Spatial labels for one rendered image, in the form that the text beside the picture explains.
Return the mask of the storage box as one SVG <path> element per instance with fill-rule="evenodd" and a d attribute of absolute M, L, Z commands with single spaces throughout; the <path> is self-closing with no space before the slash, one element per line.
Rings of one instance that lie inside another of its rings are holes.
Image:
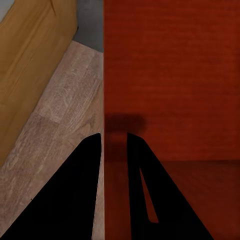
<path fill-rule="evenodd" d="M 103 53 L 104 240 L 132 240 L 128 133 L 214 240 L 240 240 L 240 0 L 103 0 Z"/>

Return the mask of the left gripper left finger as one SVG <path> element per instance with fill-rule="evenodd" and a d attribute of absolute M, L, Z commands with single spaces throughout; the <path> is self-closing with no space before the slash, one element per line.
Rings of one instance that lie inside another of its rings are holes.
<path fill-rule="evenodd" d="M 0 240 L 92 240 L 101 153 L 85 138 Z"/>

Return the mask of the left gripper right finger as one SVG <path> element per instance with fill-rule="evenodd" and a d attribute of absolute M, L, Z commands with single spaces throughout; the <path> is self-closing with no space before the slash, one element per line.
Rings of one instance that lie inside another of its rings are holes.
<path fill-rule="evenodd" d="M 214 240 L 146 141 L 127 134 L 131 240 Z M 140 169 L 159 223 L 149 221 Z"/>

